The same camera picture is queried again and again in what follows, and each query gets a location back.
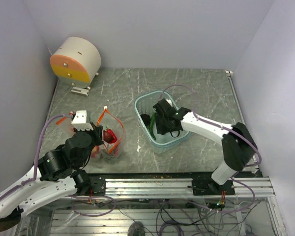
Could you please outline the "clear zip bag orange zipper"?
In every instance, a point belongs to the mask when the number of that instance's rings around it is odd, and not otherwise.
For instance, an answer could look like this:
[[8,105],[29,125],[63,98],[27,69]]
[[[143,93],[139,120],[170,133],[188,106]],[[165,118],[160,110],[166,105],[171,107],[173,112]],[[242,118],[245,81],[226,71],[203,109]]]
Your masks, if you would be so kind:
[[77,111],[71,120],[74,134],[56,148],[56,159],[66,165],[84,165],[95,146],[103,144],[102,126],[96,126],[86,110]]

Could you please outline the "light blue plastic basket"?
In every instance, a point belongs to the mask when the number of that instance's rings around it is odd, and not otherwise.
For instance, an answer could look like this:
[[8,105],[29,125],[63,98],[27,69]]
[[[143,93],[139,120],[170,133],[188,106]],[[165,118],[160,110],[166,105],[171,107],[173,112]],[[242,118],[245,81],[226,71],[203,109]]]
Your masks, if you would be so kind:
[[136,98],[134,110],[139,119],[139,124],[151,144],[152,150],[156,154],[170,151],[189,138],[190,132],[182,130],[170,131],[165,126],[165,121],[154,109],[159,98],[164,98],[174,108],[178,108],[174,99],[168,92],[155,90]]

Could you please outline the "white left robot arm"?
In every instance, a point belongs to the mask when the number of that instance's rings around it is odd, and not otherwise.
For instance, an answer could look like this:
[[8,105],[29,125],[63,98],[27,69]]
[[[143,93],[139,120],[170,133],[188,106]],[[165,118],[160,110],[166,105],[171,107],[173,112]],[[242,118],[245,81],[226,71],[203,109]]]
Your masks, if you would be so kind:
[[91,181],[83,170],[96,146],[102,145],[103,127],[76,133],[48,151],[14,184],[0,193],[0,231],[19,223],[37,208],[67,195],[85,195]]

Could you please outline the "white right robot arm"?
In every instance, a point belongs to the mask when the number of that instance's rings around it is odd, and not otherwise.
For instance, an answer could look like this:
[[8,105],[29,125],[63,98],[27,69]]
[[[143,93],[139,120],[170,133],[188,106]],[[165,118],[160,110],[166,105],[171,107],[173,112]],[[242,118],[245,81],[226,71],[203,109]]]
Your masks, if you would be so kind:
[[207,189],[211,194],[219,194],[227,180],[242,171],[258,151],[250,132],[241,122],[231,125],[210,120],[188,108],[176,109],[166,99],[159,100],[153,109],[156,112],[156,128],[159,134],[188,131],[208,138],[222,147],[223,161],[207,182]]

